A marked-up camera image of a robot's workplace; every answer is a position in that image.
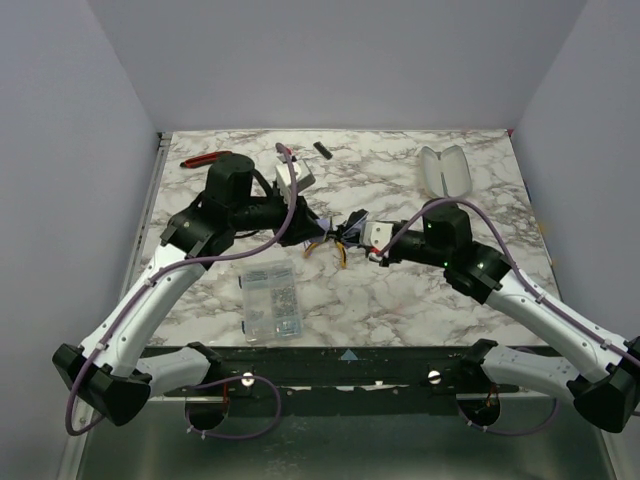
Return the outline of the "lilac umbrella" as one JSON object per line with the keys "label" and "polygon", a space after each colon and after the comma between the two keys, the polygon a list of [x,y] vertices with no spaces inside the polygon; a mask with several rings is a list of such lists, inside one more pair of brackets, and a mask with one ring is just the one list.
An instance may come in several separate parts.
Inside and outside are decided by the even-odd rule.
{"label": "lilac umbrella", "polygon": [[359,209],[352,212],[349,217],[340,224],[335,224],[333,218],[321,218],[316,223],[323,229],[323,240],[332,240],[342,244],[345,248],[358,247],[360,245],[361,232],[367,222],[369,212]]}

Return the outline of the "beige umbrella case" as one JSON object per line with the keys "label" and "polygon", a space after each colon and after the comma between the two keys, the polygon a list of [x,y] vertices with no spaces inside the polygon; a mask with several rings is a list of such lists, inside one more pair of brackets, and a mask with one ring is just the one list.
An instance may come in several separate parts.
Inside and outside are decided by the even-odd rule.
{"label": "beige umbrella case", "polygon": [[454,145],[443,151],[423,146],[418,158],[422,181],[430,197],[463,198],[471,194],[471,172],[460,146]]}

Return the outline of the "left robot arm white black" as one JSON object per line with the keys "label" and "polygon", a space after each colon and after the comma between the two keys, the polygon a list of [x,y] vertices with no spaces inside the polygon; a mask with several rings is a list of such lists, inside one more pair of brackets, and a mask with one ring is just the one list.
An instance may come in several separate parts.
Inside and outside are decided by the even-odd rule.
{"label": "left robot arm white black", "polygon": [[116,426],[131,421],[154,396],[200,385],[215,368],[200,343],[146,358],[143,352],[182,295],[214,264],[257,255],[274,244],[292,246],[323,230],[301,193],[315,178],[307,163],[276,146],[281,162],[262,196],[254,161],[227,153],[209,167],[205,187],[174,214],[149,264],[112,313],[77,346],[61,345],[52,361],[69,389],[65,425],[83,400]]}

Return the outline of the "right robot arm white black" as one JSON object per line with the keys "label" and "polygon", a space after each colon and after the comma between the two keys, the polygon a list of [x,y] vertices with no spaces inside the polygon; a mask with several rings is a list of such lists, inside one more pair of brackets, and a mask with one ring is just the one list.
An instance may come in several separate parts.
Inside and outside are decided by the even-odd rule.
{"label": "right robot arm white black", "polygon": [[458,293],[497,310],[556,351],[546,357],[478,341],[462,360],[487,382],[543,393],[573,405],[592,425],[620,433],[639,405],[639,342],[588,320],[536,284],[499,239],[473,238],[468,200],[438,198],[405,222],[366,221],[359,245],[381,266],[411,261],[442,269]]}

